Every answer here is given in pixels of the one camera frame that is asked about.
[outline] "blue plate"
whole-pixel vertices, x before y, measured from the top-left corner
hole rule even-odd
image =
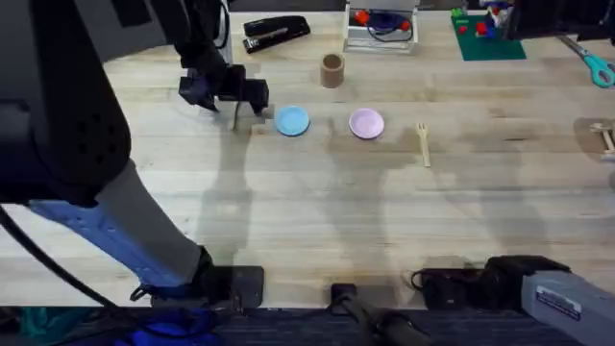
[[[309,116],[304,109],[286,106],[278,111],[274,118],[276,129],[284,136],[300,136],[309,127]]]

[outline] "pink plate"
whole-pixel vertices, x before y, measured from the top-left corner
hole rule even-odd
[[[377,111],[360,109],[350,116],[350,130],[362,139],[373,139],[384,131],[384,119]]]

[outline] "green lego baseplate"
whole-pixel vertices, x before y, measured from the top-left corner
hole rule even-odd
[[[477,23],[484,21],[484,15],[463,15],[451,17],[463,59],[467,62],[524,60],[527,58],[523,45],[518,40],[501,39],[500,29],[495,38],[477,37]],[[459,33],[459,27],[468,31]]]

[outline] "scissors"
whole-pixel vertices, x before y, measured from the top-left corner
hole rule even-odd
[[[592,82],[596,86],[604,88],[615,86],[615,64],[591,54],[587,49],[581,47],[569,37],[561,36],[557,38],[583,59],[589,67],[589,71],[592,74]]]

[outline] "teal scissors handle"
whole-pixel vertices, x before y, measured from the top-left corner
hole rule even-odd
[[[606,62],[593,54],[583,57],[592,74],[592,81],[598,87],[615,86],[615,64]]]

